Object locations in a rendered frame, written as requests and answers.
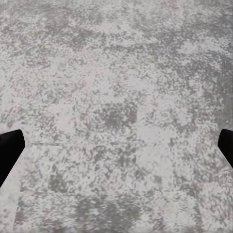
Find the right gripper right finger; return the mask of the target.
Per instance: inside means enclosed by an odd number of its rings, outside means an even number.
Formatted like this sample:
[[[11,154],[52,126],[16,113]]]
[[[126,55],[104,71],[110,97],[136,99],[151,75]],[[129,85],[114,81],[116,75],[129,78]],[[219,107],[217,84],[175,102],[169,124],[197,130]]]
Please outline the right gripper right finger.
[[[217,145],[233,167],[233,131],[222,129]]]

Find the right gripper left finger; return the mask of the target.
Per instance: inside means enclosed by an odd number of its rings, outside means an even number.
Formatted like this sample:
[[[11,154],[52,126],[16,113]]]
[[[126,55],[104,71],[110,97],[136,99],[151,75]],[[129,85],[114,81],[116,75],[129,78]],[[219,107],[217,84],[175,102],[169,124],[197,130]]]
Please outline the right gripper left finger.
[[[24,149],[22,130],[0,134],[0,187]]]

